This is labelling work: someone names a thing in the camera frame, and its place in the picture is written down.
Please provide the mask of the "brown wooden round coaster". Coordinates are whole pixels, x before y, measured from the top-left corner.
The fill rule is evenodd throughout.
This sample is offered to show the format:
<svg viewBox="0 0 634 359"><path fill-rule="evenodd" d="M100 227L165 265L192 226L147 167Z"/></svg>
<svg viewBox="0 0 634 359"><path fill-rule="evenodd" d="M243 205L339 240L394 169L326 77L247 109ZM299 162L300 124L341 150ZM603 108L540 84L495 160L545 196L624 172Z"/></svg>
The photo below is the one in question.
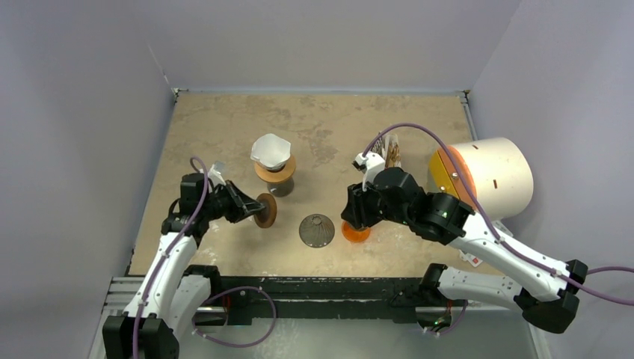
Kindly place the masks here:
<svg viewBox="0 0 634 359"><path fill-rule="evenodd" d="M259 228L267 229L277 218L277 202L269 193L260 194L256 200L263 205L263 210L254 215L254 221Z"/></svg>

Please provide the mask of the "amber glass carafe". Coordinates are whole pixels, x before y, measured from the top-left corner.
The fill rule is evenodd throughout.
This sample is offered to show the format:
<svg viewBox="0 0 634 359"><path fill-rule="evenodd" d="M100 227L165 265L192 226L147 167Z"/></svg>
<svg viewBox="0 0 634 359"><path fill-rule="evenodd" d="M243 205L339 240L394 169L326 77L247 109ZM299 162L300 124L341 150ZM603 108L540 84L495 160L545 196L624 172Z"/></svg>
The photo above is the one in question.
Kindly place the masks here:
<svg viewBox="0 0 634 359"><path fill-rule="evenodd" d="M345 239L353 243L361 243L366 241L371 234L370 228L354 229L347 221L342 222L341 226L342 235Z"/></svg>

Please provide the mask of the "wooden ring dripper stand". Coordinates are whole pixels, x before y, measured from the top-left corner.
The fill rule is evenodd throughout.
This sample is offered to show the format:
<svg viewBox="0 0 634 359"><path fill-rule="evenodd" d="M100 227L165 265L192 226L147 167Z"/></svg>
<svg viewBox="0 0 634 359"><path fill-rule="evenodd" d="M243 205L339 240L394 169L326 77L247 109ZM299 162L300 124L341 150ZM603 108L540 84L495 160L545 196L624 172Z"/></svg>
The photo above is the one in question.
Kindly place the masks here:
<svg viewBox="0 0 634 359"><path fill-rule="evenodd" d="M297 168L294 155L279 170L269 170L260 163L253 163L256 175L267 185L268 192L275 197L285 197L289 195L294 187L295 182L293 175Z"/></svg>

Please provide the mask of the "white paper coffee filter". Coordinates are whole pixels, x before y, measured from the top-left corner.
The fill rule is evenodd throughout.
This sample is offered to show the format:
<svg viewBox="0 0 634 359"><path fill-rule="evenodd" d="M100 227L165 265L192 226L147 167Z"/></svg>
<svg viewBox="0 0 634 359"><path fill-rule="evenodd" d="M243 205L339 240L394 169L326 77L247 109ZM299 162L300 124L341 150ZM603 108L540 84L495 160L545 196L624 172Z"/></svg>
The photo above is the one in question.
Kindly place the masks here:
<svg viewBox="0 0 634 359"><path fill-rule="evenodd" d="M283 168L291 157L291 143L273 133L258 138L252 145L250 159L267 170Z"/></svg>

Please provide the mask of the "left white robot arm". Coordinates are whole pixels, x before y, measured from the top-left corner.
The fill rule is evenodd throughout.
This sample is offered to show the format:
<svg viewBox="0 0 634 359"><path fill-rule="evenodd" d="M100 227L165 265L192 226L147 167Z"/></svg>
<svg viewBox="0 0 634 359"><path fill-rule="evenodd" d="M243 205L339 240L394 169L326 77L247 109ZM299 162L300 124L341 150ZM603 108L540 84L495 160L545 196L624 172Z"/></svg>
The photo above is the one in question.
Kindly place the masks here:
<svg viewBox="0 0 634 359"><path fill-rule="evenodd" d="M269 228L276 216L270 194L251 198L220 177L210 179L202 172L183 176L147 275L122 313L108 316L102 326L105 356L177 358L180 338L199 305L215 305L223 295L214 267L190 264L210 223L252 217L259 227Z"/></svg>

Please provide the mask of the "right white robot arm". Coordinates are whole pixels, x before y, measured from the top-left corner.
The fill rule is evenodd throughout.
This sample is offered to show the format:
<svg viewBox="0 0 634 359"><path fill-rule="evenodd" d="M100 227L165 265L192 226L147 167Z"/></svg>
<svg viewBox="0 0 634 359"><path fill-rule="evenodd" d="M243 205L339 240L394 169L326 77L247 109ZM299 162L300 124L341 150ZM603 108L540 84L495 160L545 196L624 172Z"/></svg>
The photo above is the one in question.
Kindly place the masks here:
<svg viewBox="0 0 634 359"><path fill-rule="evenodd" d="M562 262L511 236L495 234L470 205L450 194L426 192L401 168L383 170L369 184L350 185L341 218L355 230L381 221L402 224L422 239L472 254L501 273L479 274L432 263L419 285L429 304L493 304L517 311L531 325L553 334L564 333L576 318L580 300L571 281L584 282L586 264Z"/></svg>

